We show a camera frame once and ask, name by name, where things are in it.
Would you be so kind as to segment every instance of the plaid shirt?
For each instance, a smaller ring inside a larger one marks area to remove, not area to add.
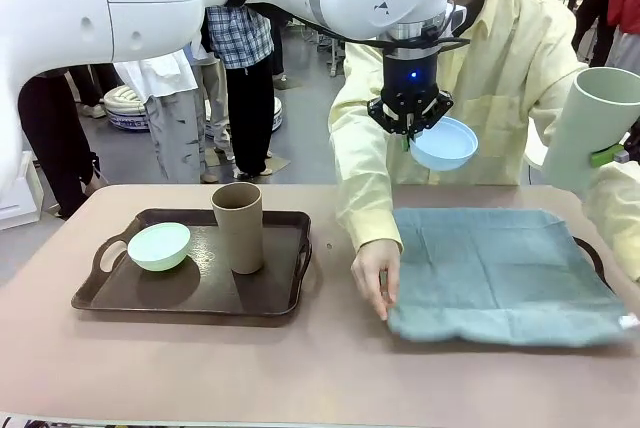
[[[242,6],[207,8],[211,44],[227,69],[249,68],[273,51],[269,19]]]

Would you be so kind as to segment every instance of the light blue bowl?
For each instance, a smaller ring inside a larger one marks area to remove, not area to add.
[[[443,117],[433,128],[411,140],[411,156],[433,171],[460,168],[478,149],[478,137],[464,123]]]
[[[191,232],[180,223],[145,228],[127,246],[129,257],[148,271],[166,271],[182,263],[189,251]]]

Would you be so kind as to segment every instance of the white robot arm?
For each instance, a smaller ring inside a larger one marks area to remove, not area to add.
[[[440,49],[435,41],[450,33],[445,24],[447,0],[0,0],[0,196],[13,182],[20,159],[16,106],[29,78],[53,68],[176,51],[199,30],[206,6],[256,2],[276,5],[349,39],[379,37],[390,66],[387,70],[385,65],[389,100],[397,98],[407,80],[424,85],[426,78],[435,86],[433,55]],[[457,23],[464,16],[459,13]],[[421,43],[421,37],[430,41]],[[397,45],[398,40],[406,43]],[[422,106],[433,107],[436,92],[431,90]],[[388,101],[384,90],[382,98]],[[382,101],[378,121],[394,122],[382,112]],[[387,104],[397,112],[391,101]],[[427,111],[418,115],[426,119]],[[442,114],[431,117],[431,126]],[[409,134],[414,122],[411,112],[401,113],[394,127],[387,124],[385,129]],[[416,123],[416,130],[430,123]]]

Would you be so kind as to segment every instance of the yellow jacket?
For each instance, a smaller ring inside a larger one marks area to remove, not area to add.
[[[571,47],[573,14],[556,0],[486,0],[462,35],[471,44],[438,57],[438,85],[451,92],[448,116],[478,136],[477,154],[462,168],[436,173],[403,151],[371,119],[367,101],[382,88],[382,56],[347,45],[346,83],[329,115],[340,195],[338,218],[354,246],[382,238],[401,243],[392,216],[391,185],[517,185],[529,117],[545,145],[575,76],[585,68]],[[598,171],[585,212],[612,247],[621,267],[640,278],[640,168]]]

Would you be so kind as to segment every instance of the table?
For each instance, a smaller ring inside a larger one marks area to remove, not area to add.
[[[71,308],[96,249],[137,212],[208,208],[215,189],[109,187],[0,289],[0,410],[146,425],[637,427],[639,344],[571,351],[399,341],[350,279],[354,253],[334,221],[336,188],[261,188],[265,209],[301,210],[312,219],[314,257],[290,324],[123,322]],[[638,288],[572,194],[549,187],[405,186],[395,190],[395,202],[555,212],[600,252],[610,284],[629,307],[640,308]]]

